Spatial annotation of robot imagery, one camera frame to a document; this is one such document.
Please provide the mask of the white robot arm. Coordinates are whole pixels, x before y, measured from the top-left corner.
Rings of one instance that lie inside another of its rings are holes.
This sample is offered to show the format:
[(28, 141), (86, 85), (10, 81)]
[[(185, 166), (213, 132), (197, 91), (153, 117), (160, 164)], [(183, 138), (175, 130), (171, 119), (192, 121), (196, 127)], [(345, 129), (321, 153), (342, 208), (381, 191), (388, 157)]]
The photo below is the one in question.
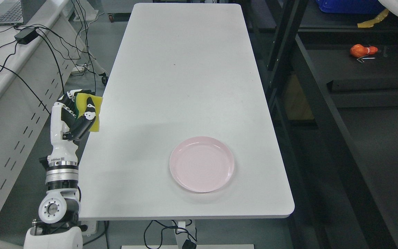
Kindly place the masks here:
[(38, 207), (38, 219), (27, 231), (24, 249), (82, 249), (82, 229), (79, 227), (80, 201), (78, 163), (40, 159), (46, 170), (46, 197)]

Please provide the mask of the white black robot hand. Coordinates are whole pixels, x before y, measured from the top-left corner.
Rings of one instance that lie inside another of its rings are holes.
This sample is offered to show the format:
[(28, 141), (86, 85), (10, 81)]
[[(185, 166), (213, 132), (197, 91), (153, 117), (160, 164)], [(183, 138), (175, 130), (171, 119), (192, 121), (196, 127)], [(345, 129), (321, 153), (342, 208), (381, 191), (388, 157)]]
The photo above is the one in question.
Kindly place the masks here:
[(63, 165), (70, 162), (71, 166), (76, 166), (78, 157), (76, 150), (79, 141), (88, 134), (90, 121), (76, 121), (76, 94), (79, 92), (93, 94), (90, 90), (71, 90), (57, 99), (52, 106), (50, 124), (50, 142), (53, 147), (52, 153), (47, 156), (48, 166)]

